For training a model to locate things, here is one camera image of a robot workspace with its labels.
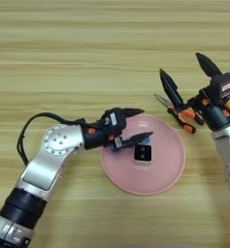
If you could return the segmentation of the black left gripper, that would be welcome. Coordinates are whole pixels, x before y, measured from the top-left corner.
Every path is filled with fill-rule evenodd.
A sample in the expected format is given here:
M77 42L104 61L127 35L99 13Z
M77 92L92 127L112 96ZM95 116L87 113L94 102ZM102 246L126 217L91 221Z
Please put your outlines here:
M132 117L145 111L140 108L123 108L122 114L128 118ZM82 133L84 137L84 148L86 150L97 148L100 146L109 146L115 140L115 148L123 149L127 147L132 147L152 135L152 132L145 132L134 135L130 138L123 139L122 137L115 136L118 135L118 128L112 123L105 124L103 121L96 121L92 123L82 124Z

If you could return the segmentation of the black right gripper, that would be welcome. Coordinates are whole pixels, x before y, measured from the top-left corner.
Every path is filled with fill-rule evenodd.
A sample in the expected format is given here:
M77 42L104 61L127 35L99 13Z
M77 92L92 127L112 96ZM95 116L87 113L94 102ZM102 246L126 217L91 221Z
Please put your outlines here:
M208 77L221 75L221 71L208 56L199 52L196 52L195 55L201 69ZM172 104L177 108L182 107L183 99L173 79L163 69L159 70L159 75L163 89ZM190 98L184 107L198 112L211 131L219 131L230 124L230 108L216 103L205 90L200 90L196 96Z

